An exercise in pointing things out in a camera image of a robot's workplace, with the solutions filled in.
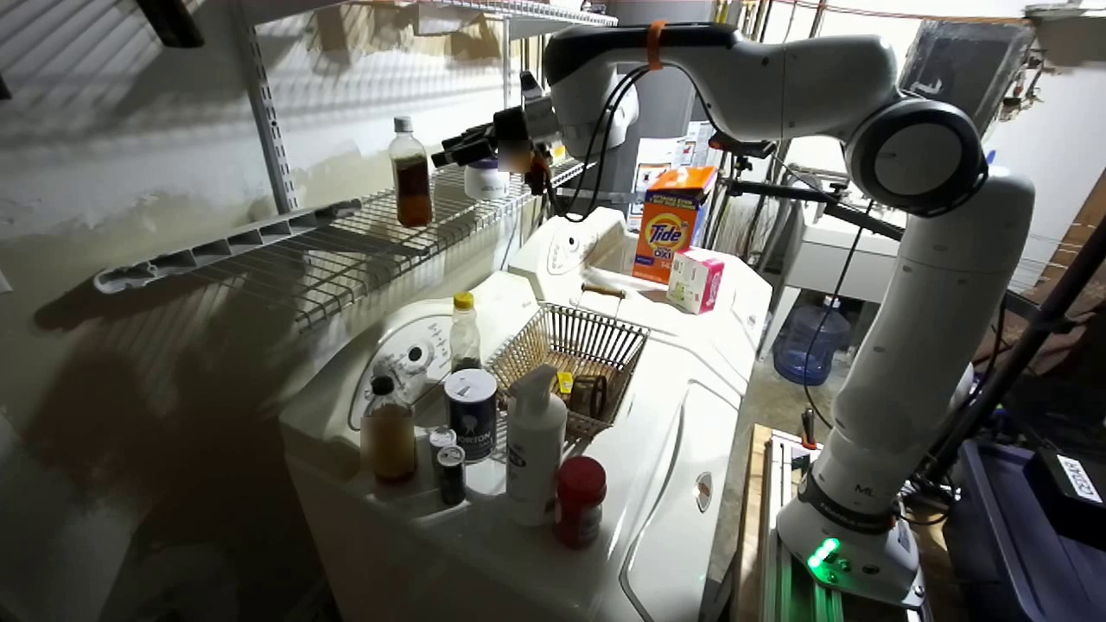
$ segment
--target metal basket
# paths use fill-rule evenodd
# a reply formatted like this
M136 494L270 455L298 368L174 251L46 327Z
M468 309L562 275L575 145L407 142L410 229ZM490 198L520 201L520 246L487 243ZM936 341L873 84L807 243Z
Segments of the metal basket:
M567 436L595 440L615 424L634 370L649 332L584 309L542 304L542 312L494 357L501 395L535 368L571 370Z

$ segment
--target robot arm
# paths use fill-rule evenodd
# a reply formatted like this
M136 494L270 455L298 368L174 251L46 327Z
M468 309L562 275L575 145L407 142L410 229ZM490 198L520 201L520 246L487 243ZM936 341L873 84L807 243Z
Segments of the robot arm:
M1018 258L1033 188L989 174L974 123L903 98L871 38L751 44L727 29L667 23L560 34L546 47L571 151L599 128L611 65L679 65L732 138L832 136L854 184L916 213L880 312L832 406L838 430L777 535L831 588L921 604L921 554L894 519L899 490L947 419Z
M910 213L945 213L978 191L984 156L956 107L903 98L873 38L752 44L719 23L571 32L546 47L560 138L584 156L615 65L674 65L711 123L748 142L831 136L854 184Z

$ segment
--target red lid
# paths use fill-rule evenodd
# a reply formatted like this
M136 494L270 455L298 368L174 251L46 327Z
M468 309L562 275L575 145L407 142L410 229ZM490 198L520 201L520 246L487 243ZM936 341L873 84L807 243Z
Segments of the red lid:
M592 455L571 455L555 470L562 506L599 506L610 494L610 472Z

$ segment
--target green light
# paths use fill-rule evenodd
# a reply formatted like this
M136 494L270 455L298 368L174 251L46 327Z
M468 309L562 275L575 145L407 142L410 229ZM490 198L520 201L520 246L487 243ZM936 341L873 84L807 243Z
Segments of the green light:
M839 548L839 539L821 539L817 554L807 555L807 568L821 568Z

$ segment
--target red container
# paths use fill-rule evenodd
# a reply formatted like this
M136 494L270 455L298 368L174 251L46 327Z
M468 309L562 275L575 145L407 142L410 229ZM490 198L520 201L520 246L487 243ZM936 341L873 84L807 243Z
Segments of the red container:
M592 455L571 455L555 470L555 539L584 548L599 535L610 472Z

